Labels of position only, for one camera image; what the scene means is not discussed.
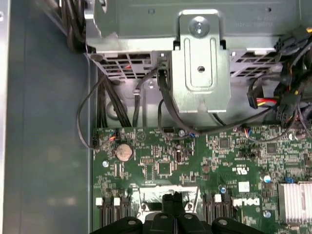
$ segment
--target yellow wire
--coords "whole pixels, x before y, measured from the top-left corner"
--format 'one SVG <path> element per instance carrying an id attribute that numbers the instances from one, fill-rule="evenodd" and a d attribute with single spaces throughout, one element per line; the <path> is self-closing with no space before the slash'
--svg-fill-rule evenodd
<path id="1" fill-rule="evenodd" d="M 258 103 L 258 106 L 262 106 L 265 104 L 265 101 Z"/>

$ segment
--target green circuit board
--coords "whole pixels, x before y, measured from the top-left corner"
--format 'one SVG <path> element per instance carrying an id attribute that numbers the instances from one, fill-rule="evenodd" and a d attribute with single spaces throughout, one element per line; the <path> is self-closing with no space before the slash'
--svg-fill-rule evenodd
<path id="1" fill-rule="evenodd" d="M 273 125 L 250 130 L 256 139 L 275 137 L 282 131 Z M 178 131 L 166 129 L 173 136 Z M 264 144 L 248 141 L 237 128 L 186 140 L 167 140 L 157 128 L 94 130 L 97 143 L 116 134 L 117 138 L 93 153 L 94 230 L 114 220 L 110 215 L 115 219 L 121 214 L 142 218 L 159 211 L 162 195 L 178 191 L 186 211 L 196 212 L 208 222 L 219 214 L 220 203 L 211 200 L 217 202 L 222 196 L 227 203 L 220 214 L 265 233 L 312 233 L 308 222 L 286 224 L 279 210 L 279 185 L 309 184 L 312 177 L 312 140 L 295 137 L 302 130 L 293 129 L 282 139 Z M 120 161 L 121 156 L 127 159 Z M 112 204 L 111 213 L 103 213 L 101 200 L 105 201 L 103 207 Z M 126 205 L 116 211 L 114 204 Z M 213 214 L 207 204 L 213 207 Z"/>

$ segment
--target screw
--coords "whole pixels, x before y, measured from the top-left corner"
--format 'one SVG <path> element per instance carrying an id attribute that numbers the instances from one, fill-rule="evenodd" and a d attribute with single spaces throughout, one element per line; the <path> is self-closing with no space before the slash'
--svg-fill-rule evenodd
<path id="1" fill-rule="evenodd" d="M 263 216 L 264 216 L 265 218 L 271 218 L 271 212 L 270 212 L 270 211 L 264 211 L 264 212 L 263 212 Z"/>
<path id="2" fill-rule="evenodd" d="M 187 219 L 193 218 L 193 216 L 191 214 L 186 214 L 184 217 L 187 218 Z"/>
<path id="3" fill-rule="evenodd" d="M 183 129 L 179 130 L 178 135 L 179 135 L 179 137 L 184 137 L 185 131 Z"/>
<path id="4" fill-rule="evenodd" d="M 228 224 L 228 222 L 226 220 L 224 220 L 224 219 L 220 219 L 218 221 L 218 223 L 221 224 L 221 225 L 224 225 L 224 226 Z"/>
<path id="5" fill-rule="evenodd" d="M 150 81 L 150 82 L 148 83 L 148 87 L 149 87 L 150 89 L 153 89 L 153 88 L 154 88 L 154 83 L 153 83 L 152 81 Z"/>
<path id="6" fill-rule="evenodd" d="M 189 31 L 196 38 L 205 37 L 209 33 L 209 30 L 209 23 L 202 16 L 195 17 L 189 24 Z"/>
<path id="7" fill-rule="evenodd" d="M 103 167 L 108 167 L 109 166 L 109 162 L 108 161 L 103 161 L 102 162 L 102 166 Z"/>

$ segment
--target capacitor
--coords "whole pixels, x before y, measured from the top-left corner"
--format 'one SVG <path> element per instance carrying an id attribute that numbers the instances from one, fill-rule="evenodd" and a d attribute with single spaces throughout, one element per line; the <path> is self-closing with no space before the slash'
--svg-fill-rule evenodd
<path id="1" fill-rule="evenodd" d="M 265 218 L 271 218 L 271 212 L 270 212 L 270 211 L 264 211 L 264 212 L 263 212 L 263 216 L 264 216 Z"/>
<path id="2" fill-rule="evenodd" d="M 225 193 L 226 193 L 226 188 L 225 188 L 225 187 L 221 187 L 221 188 L 220 188 L 220 192 L 221 192 L 222 194 L 225 194 Z"/>
<path id="3" fill-rule="evenodd" d="M 133 156 L 133 149 L 127 143 L 123 143 L 117 146 L 115 155 L 120 161 L 127 162 Z"/>
<path id="4" fill-rule="evenodd" d="M 109 166 L 109 162 L 106 161 L 106 160 L 103 161 L 103 162 L 102 162 L 102 166 L 103 166 L 103 167 L 108 167 L 108 166 Z"/>
<path id="5" fill-rule="evenodd" d="M 286 183 L 288 183 L 288 184 L 294 183 L 294 179 L 292 177 L 287 177 L 287 178 L 285 178 L 285 180 L 286 180 Z"/>
<path id="6" fill-rule="evenodd" d="M 185 131 L 183 129 L 179 130 L 178 135 L 179 135 L 179 137 L 184 137 Z"/>
<path id="7" fill-rule="evenodd" d="M 271 176 L 269 176 L 269 175 L 263 176 L 263 182 L 265 182 L 265 183 L 271 183 Z"/>

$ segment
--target gray side panel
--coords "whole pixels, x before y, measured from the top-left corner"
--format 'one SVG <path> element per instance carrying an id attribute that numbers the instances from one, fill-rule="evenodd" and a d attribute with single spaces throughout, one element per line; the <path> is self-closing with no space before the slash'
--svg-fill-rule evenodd
<path id="1" fill-rule="evenodd" d="M 90 86 L 86 59 L 36 1 L 12 2 L 10 42 L 3 233 L 89 233 L 90 156 L 75 124 Z"/>
<path id="2" fill-rule="evenodd" d="M 119 1 L 120 37 L 176 36 L 176 19 L 185 9 L 216 9 L 225 36 L 280 35 L 312 20 L 309 0 L 133 0 Z"/>

